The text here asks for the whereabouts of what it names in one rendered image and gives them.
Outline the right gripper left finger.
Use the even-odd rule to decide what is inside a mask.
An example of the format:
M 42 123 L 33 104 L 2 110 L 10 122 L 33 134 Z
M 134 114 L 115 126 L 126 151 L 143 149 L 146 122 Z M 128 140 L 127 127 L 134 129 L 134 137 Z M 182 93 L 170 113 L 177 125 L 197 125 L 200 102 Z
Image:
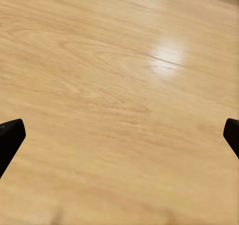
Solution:
M 0 124 L 0 178 L 26 138 L 21 118 Z

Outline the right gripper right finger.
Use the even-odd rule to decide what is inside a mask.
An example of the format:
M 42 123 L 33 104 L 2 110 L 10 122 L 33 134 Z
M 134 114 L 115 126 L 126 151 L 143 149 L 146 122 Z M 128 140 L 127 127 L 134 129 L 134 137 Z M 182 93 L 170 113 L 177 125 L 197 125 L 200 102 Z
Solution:
M 224 127 L 223 136 L 239 158 L 239 120 L 228 118 Z

